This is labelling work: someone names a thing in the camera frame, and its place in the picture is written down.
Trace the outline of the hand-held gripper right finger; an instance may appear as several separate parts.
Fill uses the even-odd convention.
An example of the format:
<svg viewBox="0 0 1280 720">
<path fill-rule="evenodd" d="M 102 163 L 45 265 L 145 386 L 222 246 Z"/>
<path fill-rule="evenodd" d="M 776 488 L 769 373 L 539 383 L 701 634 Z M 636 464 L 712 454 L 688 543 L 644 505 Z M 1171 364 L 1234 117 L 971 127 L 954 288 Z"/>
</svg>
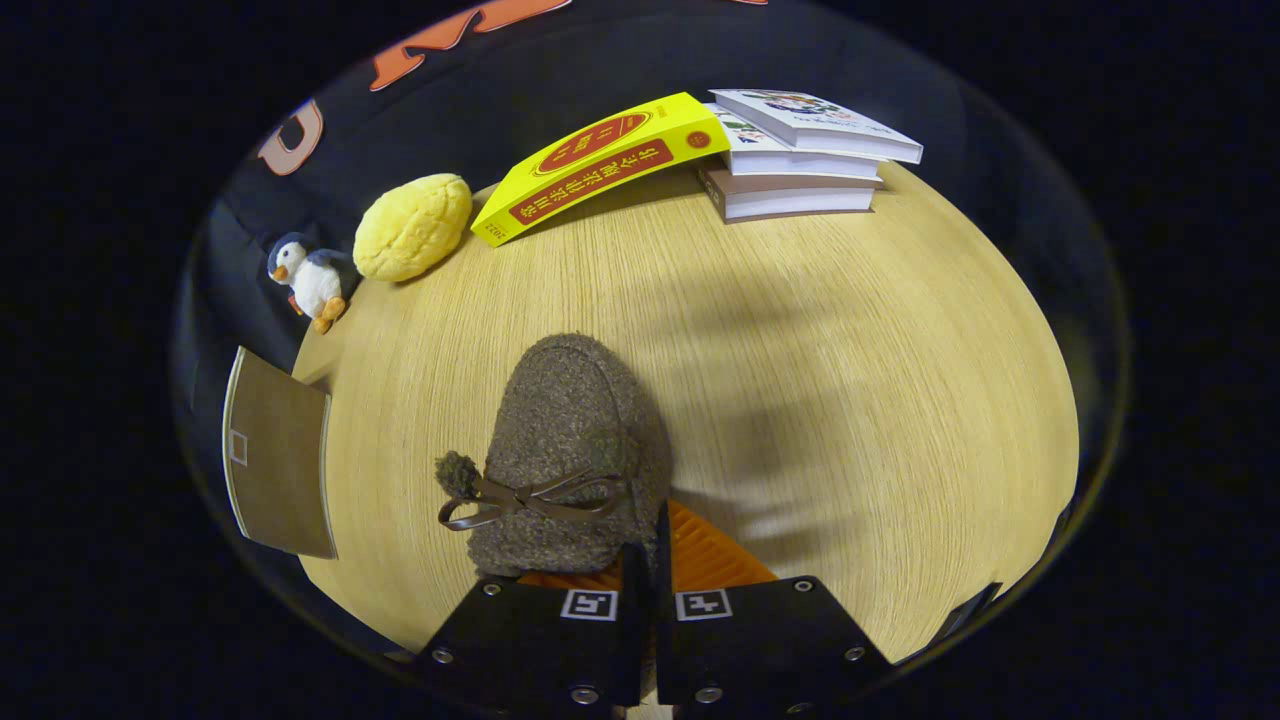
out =
<svg viewBox="0 0 1280 720">
<path fill-rule="evenodd" d="M 657 700 L 675 716 L 840 716 L 893 665 L 818 577 L 690 585 L 704 521 L 671 501 L 655 578 Z"/>
</svg>

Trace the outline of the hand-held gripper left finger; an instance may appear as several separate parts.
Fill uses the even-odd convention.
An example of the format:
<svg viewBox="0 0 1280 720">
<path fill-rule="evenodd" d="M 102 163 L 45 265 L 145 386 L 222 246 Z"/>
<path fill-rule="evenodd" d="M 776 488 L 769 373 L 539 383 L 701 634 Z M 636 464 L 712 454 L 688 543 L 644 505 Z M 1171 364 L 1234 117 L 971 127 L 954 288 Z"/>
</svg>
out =
<svg viewBox="0 0 1280 720">
<path fill-rule="evenodd" d="M 643 697 L 652 601 L 636 544 L 618 589 L 476 582 L 411 662 L 439 700 L 479 716 L 623 716 Z"/>
</svg>

